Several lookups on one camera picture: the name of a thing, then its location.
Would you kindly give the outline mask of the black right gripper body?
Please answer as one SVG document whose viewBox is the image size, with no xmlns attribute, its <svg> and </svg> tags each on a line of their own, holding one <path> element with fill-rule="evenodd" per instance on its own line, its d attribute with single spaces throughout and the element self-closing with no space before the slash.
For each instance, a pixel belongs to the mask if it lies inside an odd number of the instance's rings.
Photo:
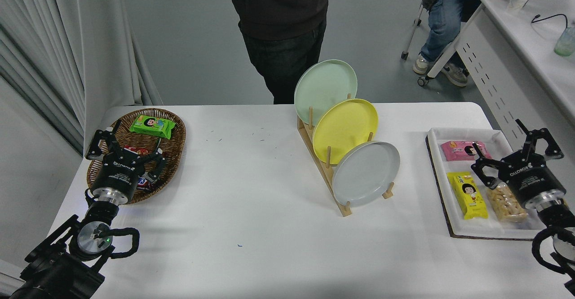
<svg viewBox="0 0 575 299">
<path fill-rule="evenodd" d="M 561 199 L 565 187 L 546 165 L 544 156 L 529 155 L 517 151 L 501 159 L 499 179 L 510 188 L 522 207 L 534 207 L 533 199 L 540 195 L 552 195 Z"/>
</svg>

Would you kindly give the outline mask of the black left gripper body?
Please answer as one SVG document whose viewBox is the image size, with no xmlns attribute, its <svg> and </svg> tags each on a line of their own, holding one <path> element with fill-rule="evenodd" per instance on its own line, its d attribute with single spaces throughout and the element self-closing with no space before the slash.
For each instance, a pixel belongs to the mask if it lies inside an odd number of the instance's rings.
<svg viewBox="0 0 575 299">
<path fill-rule="evenodd" d="M 92 194 L 103 191 L 118 191 L 124 197 L 133 197 L 138 181 L 145 173 L 144 164 L 134 164 L 137 154 L 118 156 L 109 153 L 103 156 L 103 165 L 92 184 Z"/>
</svg>

